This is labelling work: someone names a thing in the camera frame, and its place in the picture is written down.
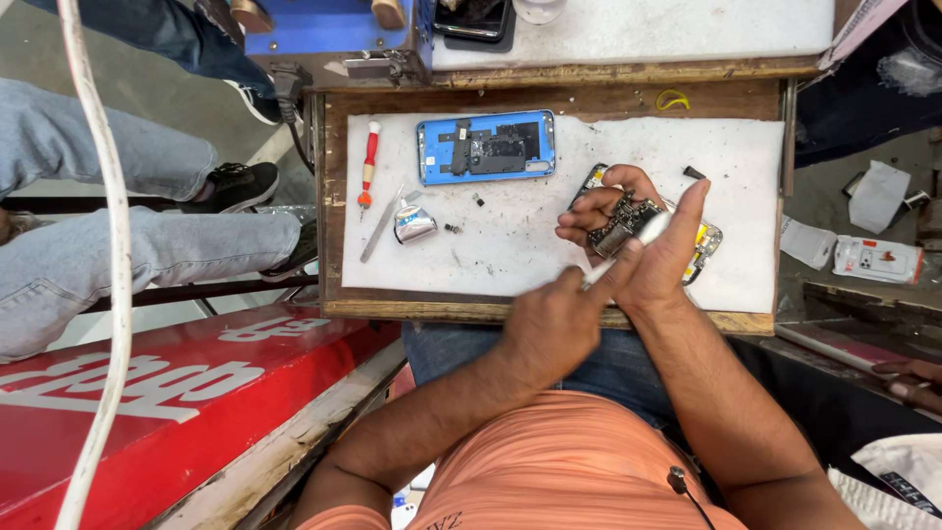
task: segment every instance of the orange t-shirt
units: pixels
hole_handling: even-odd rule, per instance
[[[687,472],[690,493],[717,530],[745,530],[711,505],[688,461],[659,431],[610,400],[548,390],[472,433],[435,467],[408,530],[706,528],[687,495],[667,484]],[[364,506],[339,506],[300,530],[389,530]]]

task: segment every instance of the person's hand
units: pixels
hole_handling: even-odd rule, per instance
[[[569,267],[552,283],[513,301],[498,346],[518,373],[545,388],[576,368],[598,346],[599,315],[640,263],[642,245],[626,245],[598,282],[582,290],[583,272]]]
[[[873,365],[875,373],[898,373],[887,389],[902,402],[942,414],[942,366],[924,360],[883,362]]]
[[[593,266],[602,261],[589,248],[589,232],[609,224],[615,203],[624,196],[625,190],[634,190],[634,203],[651,199],[659,207],[667,209],[661,201],[654,184],[641,168],[627,165],[611,166],[602,177],[604,188],[586,191],[576,200],[572,211],[559,216],[556,235],[586,249]],[[704,199],[709,191],[709,180],[700,180],[690,186],[671,218],[671,224],[657,239],[644,248],[638,270],[629,278],[612,299],[628,313],[646,310],[653,306],[670,306],[687,303],[681,280],[693,257],[697,231],[703,217]]]

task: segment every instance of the red signboard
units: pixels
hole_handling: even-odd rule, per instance
[[[138,528],[398,337],[397,323],[278,304],[134,336],[82,528]],[[108,340],[0,366],[0,528],[52,528]]]

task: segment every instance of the phone screen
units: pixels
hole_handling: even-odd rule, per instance
[[[510,0],[465,0],[455,11],[435,3],[435,28],[446,33],[500,35]]]

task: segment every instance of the white lettering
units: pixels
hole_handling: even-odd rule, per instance
[[[104,388],[105,375],[108,370],[106,365],[79,373],[72,372],[82,366],[108,357],[109,354],[88,354],[54,364],[44,371],[13,373],[0,377],[0,385],[2,385],[33,377],[67,374],[64,377],[45,381],[25,389],[0,390],[0,405],[94,412],[98,408],[98,400],[44,394],[45,392],[61,389],[65,389],[67,392],[101,391]],[[168,361],[156,359],[159,359],[159,357],[132,357],[129,363],[128,380],[140,379],[170,366]],[[159,373],[153,377],[140,379],[137,383],[124,388],[122,395],[137,397],[137,399],[121,403],[118,406],[118,413],[126,416],[185,422],[198,416],[200,414],[199,410],[183,406],[164,406],[161,403],[172,398],[190,402],[216,398],[245,385],[265,372],[262,368],[250,367],[247,366],[248,364],[248,362],[243,361],[230,361],[213,369],[209,369],[208,365],[183,366]]]
[[[330,320],[328,319],[300,319],[292,321],[291,317],[280,317],[240,329],[227,329],[219,335],[219,340],[229,342],[255,342],[257,340],[265,340],[269,337],[299,337],[301,333],[329,322]],[[277,323],[284,324],[265,329]]]

